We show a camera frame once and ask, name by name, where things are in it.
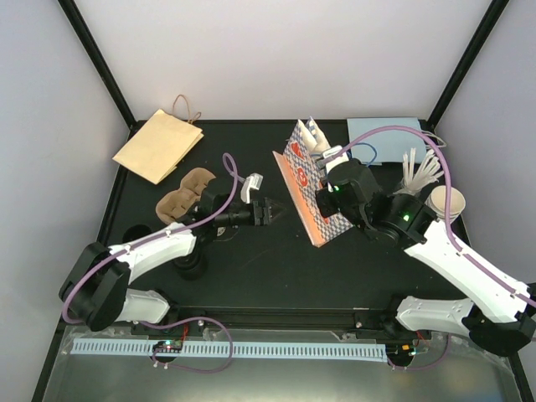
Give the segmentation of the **blue checkered paper bag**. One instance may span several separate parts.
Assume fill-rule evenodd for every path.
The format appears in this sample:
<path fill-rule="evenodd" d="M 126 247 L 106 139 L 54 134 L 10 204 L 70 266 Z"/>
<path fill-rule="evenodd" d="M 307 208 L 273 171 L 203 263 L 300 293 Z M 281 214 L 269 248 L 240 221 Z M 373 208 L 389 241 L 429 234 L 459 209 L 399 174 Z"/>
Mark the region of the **blue checkered paper bag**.
<path fill-rule="evenodd" d="M 316 192 L 322 189 L 322 180 L 326 177 L 326 169 L 317 163 L 331 148 L 324 132 L 313 119 L 309 119 L 296 123 L 283 153 L 273 153 L 309 240 L 315 247 L 325 245 L 352 228 L 340 213 L 324 218 L 317 207 Z"/>

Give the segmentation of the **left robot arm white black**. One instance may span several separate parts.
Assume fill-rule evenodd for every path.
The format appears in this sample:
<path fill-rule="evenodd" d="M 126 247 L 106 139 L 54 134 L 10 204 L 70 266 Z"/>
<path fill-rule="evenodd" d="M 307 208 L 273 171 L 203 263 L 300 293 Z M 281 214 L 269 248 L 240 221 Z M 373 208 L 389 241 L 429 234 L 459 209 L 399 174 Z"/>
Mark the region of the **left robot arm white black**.
<path fill-rule="evenodd" d="M 157 232 L 119 245 L 87 245 L 59 289 L 62 317 L 104 330 L 115 322 L 140 322 L 161 334 L 174 332 L 180 315 L 160 290 L 141 291 L 132 282 L 171 261 L 182 278 L 193 280 L 206 269 L 203 249 L 219 229 L 267 226 L 278 206 L 269 198 L 233 200 L 230 193 L 208 186 L 199 200 Z"/>

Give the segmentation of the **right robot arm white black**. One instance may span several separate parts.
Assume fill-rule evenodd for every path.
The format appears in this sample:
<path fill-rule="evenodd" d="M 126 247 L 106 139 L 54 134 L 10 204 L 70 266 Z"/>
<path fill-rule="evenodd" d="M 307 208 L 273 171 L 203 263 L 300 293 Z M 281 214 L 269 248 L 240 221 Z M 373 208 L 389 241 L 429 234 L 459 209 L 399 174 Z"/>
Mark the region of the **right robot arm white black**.
<path fill-rule="evenodd" d="M 417 197 L 383 193 L 359 160 L 325 157 L 317 164 L 326 171 L 315 195 L 322 217 L 341 214 L 372 241 L 401 249 L 464 295 L 461 300 L 397 299 L 380 318 L 386 335 L 446 332 L 502 357 L 533 341 L 534 285 L 515 280 L 481 257 Z"/>

